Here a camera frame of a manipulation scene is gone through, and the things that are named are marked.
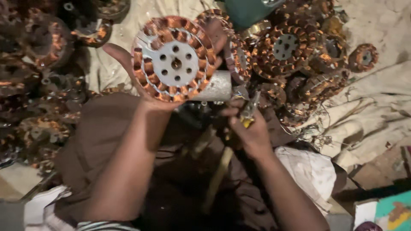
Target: motor part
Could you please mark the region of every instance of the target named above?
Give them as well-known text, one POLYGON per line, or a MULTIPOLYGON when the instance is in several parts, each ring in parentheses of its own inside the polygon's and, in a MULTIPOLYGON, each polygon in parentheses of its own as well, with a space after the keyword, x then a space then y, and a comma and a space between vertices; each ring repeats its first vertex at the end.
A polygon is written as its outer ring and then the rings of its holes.
POLYGON ((374 68, 378 62, 378 52, 372 44, 361 44, 348 58, 349 68, 352 72, 367 72, 374 68))
POLYGON ((19 136, 27 148, 38 139, 43 132, 50 135, 47 139, 50 143, 64 143, 70 135, 69 128, 53 118, 52 115, 27 118, 22 120, 18 126, 19 136))
POLYGON ((78 30, 74 30, 72 35, 76 35, 87 46, 99 48, 110 39, 112 30, 111 22, 108 19, 103 19, 96 32, 85 35, 78 30))
POLYGON ((0 97, 30 93, 40 80, 41 74, 32 64, 20 59, 0 61, 0 97))
POLYGON ((313 111, 317 109, 317 104, 299 103, 290 104, 286 103, 285 107, 277 110, 277 117, 280 122, 286 127, 297 127, 302 125, 308 120, 313 111))
POLYGON ((25 52, 40 69, 63 66, 74 50, 65 23, 38 9, 29 9, 25 33, 25 52))
POLYGON ((300 18, 274 27, 253 49, 253 70, 284 88, 286 77, 299 70, 317 46, 317 28, 300 18))
POLYGON ((271 22, 267 19, 264 19, 256 24, 253 24, 250 28, 242 31, 241 38, 247 43, 247 45, 254 47, 257 40, 268 34, 271 29, 271 22))
POLYGON ((316 54, 309 64, 301 69, 307 76, 328 74, 346 66, 347 51, 344 39, 337 35, 325 34, 319 38, 316 54))
POLYGON ((251 53, 248 51, 246 43, 235 34, 230 37, 224 47, 224 57, 226 65, 231 72, 234 81, 241 85, 251 78, 252 65, 251 53))
POLYGON ((178 16, 147 22, 135 38, 132 56, 138 84, 165 102, 192 99, 216 69, 211 39, 201 26, 178 16))
POLYGON ((196 19, 194 20, 195 23, 198 23, 203 28, 214 19, 218 19, 221 22, 221 25, 224 31, 228 34, 228 36, 234 36, 235 32, 233 29, 233 24, 229 21, 229 16, 224 13, 220 9, 209 9, 204 11, 203 13, 199 14, 196 19))
POLYGON ((341 69, 329 74, 320 74, 307 80, 299 96, 303 102, 318 102, 338 94, 349 77, 349 70, 341 69))
POLYGON ((130 0, 94 0, 97 16, 103 19, 116 20, 124 17, 130 10, 130 0))
POLYGON ((278 109, 287 101, 287 96, 283 88, 272 83, 263 83, 260 86, 261 98, 259 102, 260 108, 273 106, 278 109))
POLYGON ((86 46, 101 47, 110 39, 113 30, 112 22, 108 19, 97 19, 94 12, 85 10, 80 12, 79 7, 87 7, 87 3, 84 4, 77 4, 76 7, 72 2, 66 2, 63 7, 71 17, 65 16, 64 18, 72 28, 71 34, 77 36, 78 40, 86 46))

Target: finger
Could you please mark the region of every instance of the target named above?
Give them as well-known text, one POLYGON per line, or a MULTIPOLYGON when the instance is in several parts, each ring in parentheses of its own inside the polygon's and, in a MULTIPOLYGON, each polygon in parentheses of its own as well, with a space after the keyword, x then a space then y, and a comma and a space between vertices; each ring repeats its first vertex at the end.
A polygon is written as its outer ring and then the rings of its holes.
POLYGON ((206 26, 205 31, 209 34, 212 35, 215 31, 217 30, 222 30, 223 26, 221 25, 221 22, 217 18, 213 18, 211 22, 209 22, 206 26))
POLYGON ((217 57, 215 61, 215 68, 218 68, 223 63, 223 59, 221 57, 217 57))
POLYGON ((242 108, 244 106, 245 100, 243 99, 233 99, 228 102, 230 107, 242 108))
POLYGON ((240 110, 238 108, 226 108, 221 110, 220 115, 221 116, 236 116, 240 110))
POLYGON ((240 122, 237 117, 230 117, 229 125, 231 129, 238 135, 243 141, 248 140, 248 131, 247 128, 240 122))
POLYGON ((218 54, 227 43, 227 34, 223 30, 214 32, 212 34, 211 41, 214 46, 215 53, 218 54))
POLYGON ((115 58, 123 66, 129 76, 134 76, 132 57, 129 52, 113 43, 106 43, 102 48, 107 54, 115 58))

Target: pile of stators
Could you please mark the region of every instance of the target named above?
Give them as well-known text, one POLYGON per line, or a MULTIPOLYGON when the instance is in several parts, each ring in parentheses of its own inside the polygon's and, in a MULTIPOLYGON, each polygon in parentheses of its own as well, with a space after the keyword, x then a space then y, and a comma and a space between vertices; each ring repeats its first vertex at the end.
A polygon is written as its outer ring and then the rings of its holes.
MULTIPOLYGON (((84 71, 70 59, 75 46, 103 45, 112 23, 127 14, 130 2, 26 1, 13 5, 0 0, 0 168, 20 159, 47 173, 75 130, 81 104, 121 91, 88 91, 84 71)), ((229 37, 224 66, 233 85, 251 93, 261 91, 259 107, 273 108, 287 127, 304 123, 321 102, 347 85, 351 72, 369 71, 378 60, 371 44, 362 44, 347 55, 342 26, 348 16, 332 0, 287 0, 266 19, 242 31, 234 30, 224 12, 211 9, 194 21, 168 16, 154 18, 142 28, 141 38, 151 43, 134 49, 134 71, 149 95, 166 102, 185 101, 205 89, 215 70, 216 54, 201 27, 215 18, 229 37), (193 48, 183 58, 185 62, 198 61, 196 71, 184 69, 184 75, 193 78, 185 86, 172 86, 183 75, 162 82, 173 69, 158 76, 154 73, 153 62, 162 61, 160 53, 159 60, 144 58, 145 52, 156 54, 171 41, 193 48)), ((243 97, 240 92, 235 95, 243 97)))
POLYGON ((78 47, 102 46, 130 0, 0 0, 0 168, 42 174, 73 133, 81 105, 119 89, 87 90, 78 47))

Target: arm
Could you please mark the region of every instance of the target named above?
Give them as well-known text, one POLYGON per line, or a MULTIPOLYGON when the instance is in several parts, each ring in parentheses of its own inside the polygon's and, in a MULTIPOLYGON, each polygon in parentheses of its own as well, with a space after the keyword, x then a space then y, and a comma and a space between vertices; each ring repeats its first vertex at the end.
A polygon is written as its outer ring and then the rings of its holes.
POLYGON ((272 151, 266 122, 257 110, 255 122, 246 129, 236 117, 242 102, 232 102, 231 108, 222 112, 230 116, 229 124, 242 141, 248 157, 257 165, 260 177, 270 195, 280 226, 284 231, 329 231, 327 221, 311 199, 272 151))
POLYGON ((171 112, 147 100, 139 101, 121 145, 94 187, 85 220, 128 221, 138 217, 171 112))

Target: dirty sheet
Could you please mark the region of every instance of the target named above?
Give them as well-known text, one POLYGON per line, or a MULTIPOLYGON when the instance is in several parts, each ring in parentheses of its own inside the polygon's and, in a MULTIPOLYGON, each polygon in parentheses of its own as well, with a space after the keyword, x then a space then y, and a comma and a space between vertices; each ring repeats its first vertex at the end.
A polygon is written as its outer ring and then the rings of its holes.
MULTIPOLYGON (((301 127, 303 139, 315 141, 324 155, 336 157, 343 168, 366 163, 410 135, 411 131, 411 2, 409 0, 339 0, 350 17, 344 29, 352 52, 372 43, 380 58, 373 70, 352 74, 350 85, 323 103, 301 127)), ((138 29, 150 17, 180 15, 195 18, 217 8, 212 0, 134 0, 121 24, 114 25, 110 42, 127 50, 138 29)), ((125 70, 104 51, 85 48, 90 63, 86 77, 91 90, 126 83, 125 70)))

